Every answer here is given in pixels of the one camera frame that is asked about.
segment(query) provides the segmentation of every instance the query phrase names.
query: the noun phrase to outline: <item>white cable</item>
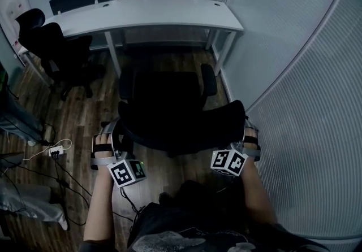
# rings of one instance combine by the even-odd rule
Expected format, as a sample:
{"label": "white cable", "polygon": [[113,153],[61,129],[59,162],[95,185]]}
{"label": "white cable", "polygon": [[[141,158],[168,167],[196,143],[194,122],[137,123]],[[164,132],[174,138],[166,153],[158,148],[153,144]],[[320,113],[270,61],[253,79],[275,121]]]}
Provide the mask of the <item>white cable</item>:
{"label": "white cable", "polygon": [[25,159],[25,156],[24,156],[24,159],[23,159],[23,160],[31,160],[31,159],[34,158],[36,155],[39,155],[39,154],[43,153],[44,151],[47,151],[47,150],[48,150],[49,148],[51,148],[51,147],[55,147],[57,144],[59,144],[59,143],[62,142],[62,141],[70,141],[70,146],[67,147],[67,148],[64,149],[64,150],[70,149],[70,148],[72,147],[72,145],[73,145],[72,140],[70,140],[69,138],[65,138],[64,140],[58,141],[55,145],[53,145],[53,146],[48,146],[45,150],[42,150],[42,151],[40,151],[39,153],[37,153],[37,154],[35,154],[35,155],[32,155],[29,159]]}

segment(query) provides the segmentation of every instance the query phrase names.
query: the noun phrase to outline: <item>white cube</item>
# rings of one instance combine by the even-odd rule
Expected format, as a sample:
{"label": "white cube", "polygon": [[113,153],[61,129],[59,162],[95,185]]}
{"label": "white cube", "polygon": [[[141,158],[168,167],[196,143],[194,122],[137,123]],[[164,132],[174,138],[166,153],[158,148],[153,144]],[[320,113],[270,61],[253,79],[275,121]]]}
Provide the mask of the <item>white cube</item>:
{"label": "white cube", "polygon": [[133,185],[146,179],[143,164],[139,160],[124,159],[115,164],[109,164],[107,168],[119,188]]}
{"label": "white cube", "polygon": [[237,150],[213,151],[211,169],[225,176],[240,176],[248,155]]}

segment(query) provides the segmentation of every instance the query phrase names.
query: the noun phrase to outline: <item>forearm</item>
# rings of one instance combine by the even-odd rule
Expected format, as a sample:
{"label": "forearm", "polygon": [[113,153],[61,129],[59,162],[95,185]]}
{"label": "forearm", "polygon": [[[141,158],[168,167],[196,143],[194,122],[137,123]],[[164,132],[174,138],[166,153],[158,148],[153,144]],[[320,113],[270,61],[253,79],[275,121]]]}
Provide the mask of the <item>forearm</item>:
{"label": "forearm", "polygon": [[106,167],[99,167],[84,230],[84,241],[114,238],[112,209],[113,179]]}
{"label": "forearm", "polygon": [[277,224],[272,204],[261,182],[253,159],[248,159],[242,172],[245,205],[250,218],[258,223]]}

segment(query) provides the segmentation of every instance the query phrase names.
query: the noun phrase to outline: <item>wooden floor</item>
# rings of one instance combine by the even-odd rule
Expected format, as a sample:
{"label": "wooden floor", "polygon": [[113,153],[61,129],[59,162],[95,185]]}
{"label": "wooden floor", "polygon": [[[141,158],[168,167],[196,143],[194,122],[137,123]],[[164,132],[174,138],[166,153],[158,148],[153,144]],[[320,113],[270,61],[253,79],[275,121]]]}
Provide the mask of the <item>wooden floor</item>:
{"label": "wooden floor", "polygon": [[[43,118],[57,130],[56,141],[70,138],[73,146],[65,157],[60,159],[62,164],[86,189],[92,192],[95,172],[89,168],[92,136],[98,133],[100,122],[115,118],[117,113],[118,80],[115,75],[111,57],[108,51],[92,54],[92,59],[105,65],[106,75],[102,80],[91,84],[93,98],[85,97],[83,88],[74,88],[68,95],[67,101],[59,98],[59,90],[51,94],[48,88],[38,79],[30,68],[25,68],[23,77],[19,80],[14,93],[20,97],[19,103],[35,117]],[[202,86],[200,65],[214,65],[213,56],[199,48],[160,48],[145,49],[122,55],[119,51],[121,66],[133,64],[137,68],[159,71],[196,71]],[[218,76],[218,93],[208,99],[205,109],[212,109],[227,103],[222,82]],[[37,145],[29,147],[23,140],[6,134],[0,135],[0,153],[24,151],[26,157],[41,151],[44,147]],[[195,180],[217,189],[217,184],[223,185],[220,176],[211,172],[211,152],[202,151],[194,155],[185,155],[169,159],[164,152],[147,149],[135,145],[134,154],[144,162],[148,178],[138,184],[126,187],[126,193],[137,207],[149,202],[158,202],[161,192],[174,194],[186,180]],[[56,176],[54,162],[46,155],[39,155],[24,162],[23,166],[30,169]],[[58,184],[50,178],[39,176],[21,168],[8,170],[7,174],[16,183],[48,185],[59,193]],[[90,197],[63,172],[61,177],[70,183],[71,188],[80,192],[87,200]],[[70,218],[82,223],[87,216],[87,206],[78,195],[66,192],[66,206]],[[130,204],[114,188],[113,209],[115,212],[133,218],[135,214]],[[6,216],[6,225],[11,238],[28,249],[43,252],[77,251],[82,241],[84,226],[70,224],[70,231],[65,232],[57,223],[43,223],[36,219],[23,216]],[[128,231],[131,222],[114,216],[116,230],[116,248],[125,251]]]}

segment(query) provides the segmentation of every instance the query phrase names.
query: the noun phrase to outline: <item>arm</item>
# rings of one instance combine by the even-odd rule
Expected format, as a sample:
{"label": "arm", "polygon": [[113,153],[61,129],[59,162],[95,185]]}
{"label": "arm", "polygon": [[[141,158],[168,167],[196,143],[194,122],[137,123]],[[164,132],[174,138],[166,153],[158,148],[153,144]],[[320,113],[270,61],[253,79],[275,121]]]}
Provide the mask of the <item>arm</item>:
{"label": "arm", "polygon": [[[106,134],[97,136],[96,145],[111,143],[111,137]],[[96,158],[107,158],[110,151],[95,153]],[[84,230],[84,241],[112,241],[114,239],[113,209],[112,209],[113,179],[105,166],[98,167],[94,184],[92,200]]]}
{"label": "arm", "polygon": [[[245,131],[246,136],[256,136],[253,129]],[[244,143],[249,149],[256,149],[257,145]],[[277,224],[272,204],[268,199],[268,194],[260,180],[258,170],[254,165],[254,159],[248,158],[242,170],[242,180],[245,192],[245,205],[250,218],[260,224]]]}

